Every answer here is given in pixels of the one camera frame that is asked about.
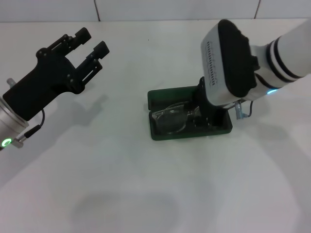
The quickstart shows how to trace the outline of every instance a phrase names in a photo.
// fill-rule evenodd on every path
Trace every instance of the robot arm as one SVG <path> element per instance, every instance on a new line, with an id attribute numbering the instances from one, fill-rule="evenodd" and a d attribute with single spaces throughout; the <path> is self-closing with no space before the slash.
<path id="1" fill-rule="evenodd" d="M 29 126 L 27 121 L 61 93 L 80 94 L 103 68 L 99 59 L 109 53 L 103 41 L 77 68 L 66 58 L 67 54 L 90 38 L 86 28 L 78 31 L 75 37 L 62 36 L 36 53 L 38 63 L 28 75 L 18 83 L 9 81 L 11 89 L 0 98 L 0 150 L 11 142 L 14 146 L 22 147 L 23 141 L 41 128 L 38 125 L 18 137 Z"/>
<path id="2" fill-rule="evenodd" d="M 221 20 L 201 44 L 207 100 L 230 108 L 254 101 L 311 73 L 311 19 L 265 46 Z"/>
<path id="3" fill-rule="evenodd" d="M 228 109 L 237 119 L 251 116 L 241 103 L 270 94 L 311 73 L 311 19 L 269 45 L 250 46 L 228 20 L 201 43 L 204 77 L 197 86 L 148 93 L 154 140 L 229 133 Z"/>

